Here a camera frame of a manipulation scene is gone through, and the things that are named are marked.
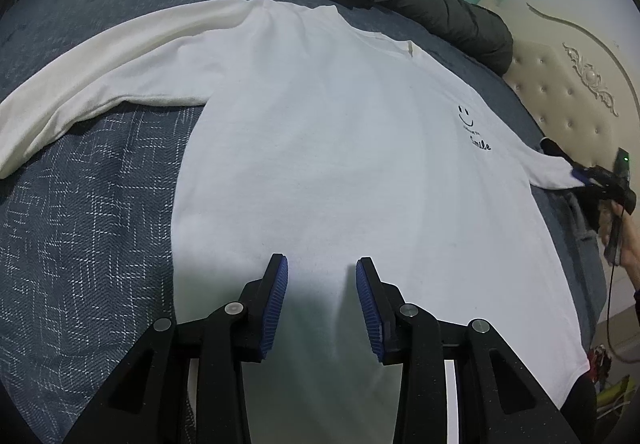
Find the person right hand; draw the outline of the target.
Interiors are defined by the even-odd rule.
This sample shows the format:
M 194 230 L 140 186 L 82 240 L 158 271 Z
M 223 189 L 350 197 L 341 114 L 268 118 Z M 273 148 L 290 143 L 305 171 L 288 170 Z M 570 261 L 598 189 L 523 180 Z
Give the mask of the person right hand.
M 613 222 L 622 221 L 620 228 L 620 265 L 625 269 L 635 290 L 640 287 L 639 228 L 634 219 L 615 201 L 601 201 L 599 205 L 599 230 L 601 242 L 606 245 L 610 239 Z

